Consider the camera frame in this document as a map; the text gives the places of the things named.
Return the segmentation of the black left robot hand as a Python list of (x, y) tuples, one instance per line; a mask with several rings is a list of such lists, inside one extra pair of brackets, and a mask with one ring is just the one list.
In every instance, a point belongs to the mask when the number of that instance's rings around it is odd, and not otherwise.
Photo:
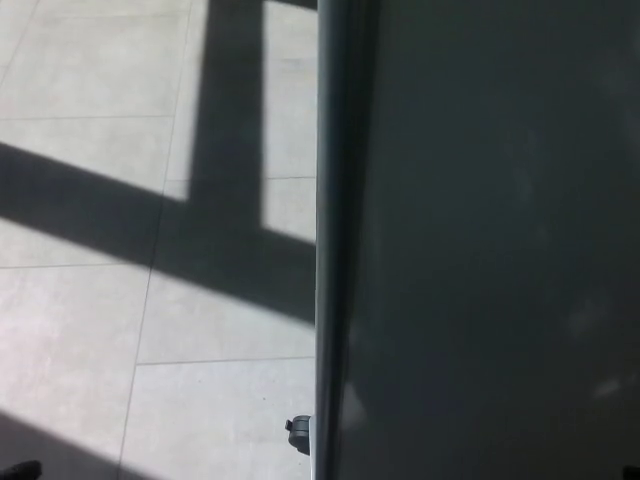
[(30, 460), (3, 468), (0, 471), (0, 480), (38, 480), (41, 475), (42, 464)]

